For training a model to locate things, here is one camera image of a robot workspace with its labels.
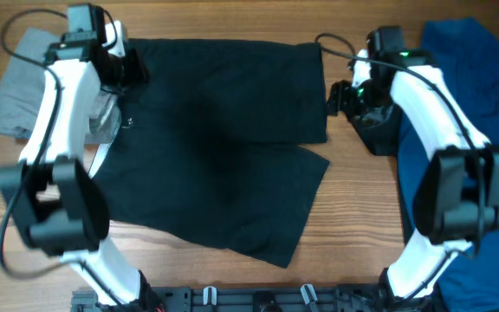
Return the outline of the black shorts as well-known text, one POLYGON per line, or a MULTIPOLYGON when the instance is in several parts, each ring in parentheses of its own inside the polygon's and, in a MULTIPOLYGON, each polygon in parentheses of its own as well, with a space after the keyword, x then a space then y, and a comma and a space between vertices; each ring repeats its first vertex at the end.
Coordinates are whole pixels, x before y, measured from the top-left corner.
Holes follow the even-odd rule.
POLYGON ((328 161, 321 49, 133 39, 149 80, 120 98, 94 182, 114 221, 285 268, 328 161))

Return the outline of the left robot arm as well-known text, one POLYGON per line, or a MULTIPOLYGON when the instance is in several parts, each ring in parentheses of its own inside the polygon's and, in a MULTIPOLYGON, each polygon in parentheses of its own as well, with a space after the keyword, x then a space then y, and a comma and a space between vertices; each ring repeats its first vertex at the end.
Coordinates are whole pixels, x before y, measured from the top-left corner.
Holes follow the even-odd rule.
POLYGON ((14 166, 0 168, 7 210, 23 243, 57 258, 94 290, 103 311, 156 311, 161 303, 145 276, 108 236, 106 200, 82 160, 103 85, 123 87, 142 75, 116 23, 101 35, 75 33, 48 47, 45 87, 33 133, 14 166))

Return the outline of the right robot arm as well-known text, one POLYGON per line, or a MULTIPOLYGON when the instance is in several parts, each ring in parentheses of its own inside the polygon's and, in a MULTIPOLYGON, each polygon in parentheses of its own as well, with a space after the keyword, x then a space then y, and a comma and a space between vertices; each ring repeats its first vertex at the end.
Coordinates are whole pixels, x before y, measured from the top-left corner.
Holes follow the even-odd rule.
POLYGON ((375 298, 384 308, 419 305, 452 263, 477 260, 484 235, 499 229, 499 145, 465 116, 427 52, 363 49, 348 58, 353 79, 333 85, 334 111, 375 155, 390 153, 406 117, 427 158, 412 194, 411 237, 375 298))

